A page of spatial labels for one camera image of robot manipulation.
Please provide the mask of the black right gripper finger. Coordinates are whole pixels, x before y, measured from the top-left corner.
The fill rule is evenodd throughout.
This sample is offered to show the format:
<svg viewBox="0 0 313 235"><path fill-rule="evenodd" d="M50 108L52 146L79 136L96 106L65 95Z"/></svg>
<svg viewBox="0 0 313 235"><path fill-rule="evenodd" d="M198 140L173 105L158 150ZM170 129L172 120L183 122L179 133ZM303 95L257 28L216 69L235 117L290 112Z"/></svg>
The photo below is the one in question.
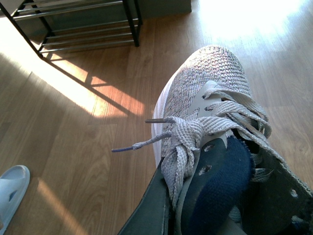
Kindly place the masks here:
<svg viewBox="0 0 313 235"><path fill-rule="evenodd" d="M120 235L167 235L170 202L160 162L138 206L118 232Z"/></svg>

